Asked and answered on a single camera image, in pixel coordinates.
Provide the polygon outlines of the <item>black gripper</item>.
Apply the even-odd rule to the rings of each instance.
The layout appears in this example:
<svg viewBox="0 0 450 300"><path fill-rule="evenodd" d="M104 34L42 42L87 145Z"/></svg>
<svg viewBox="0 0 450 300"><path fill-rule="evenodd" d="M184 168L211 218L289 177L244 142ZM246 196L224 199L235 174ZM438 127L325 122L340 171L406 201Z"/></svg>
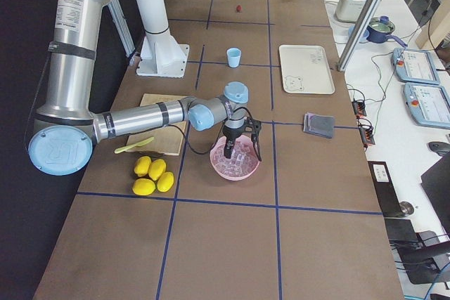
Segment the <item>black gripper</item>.
<svg viewBox="0 0 450 300"><path fill-rule="evenodd" d="M236 139L242 135L244 130L244 119L229 119L225 122L225 125L222 128L222 133L226 137L226 143L224 146L225 158L231 159Z"/></svg>

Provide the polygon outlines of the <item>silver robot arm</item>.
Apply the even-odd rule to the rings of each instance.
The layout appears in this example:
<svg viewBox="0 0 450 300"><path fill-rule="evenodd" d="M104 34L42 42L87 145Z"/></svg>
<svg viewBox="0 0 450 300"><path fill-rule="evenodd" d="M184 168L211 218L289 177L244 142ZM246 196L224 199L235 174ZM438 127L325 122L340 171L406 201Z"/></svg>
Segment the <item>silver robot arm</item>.
<svg viewBox="0 0 450 300"><path fill-rule="evenodd" d="M261 126L247 111L248 88L233 81L209 100L185 97L116 112L95 114L89 96L103 8L111 0L58 0L53 40L49 44L46 102L35 115L27 152L46 174L79 171L93 145L105 139L189 121L198 131L222 125L224 155L230 157L243 133L257 136Z"/></svg>

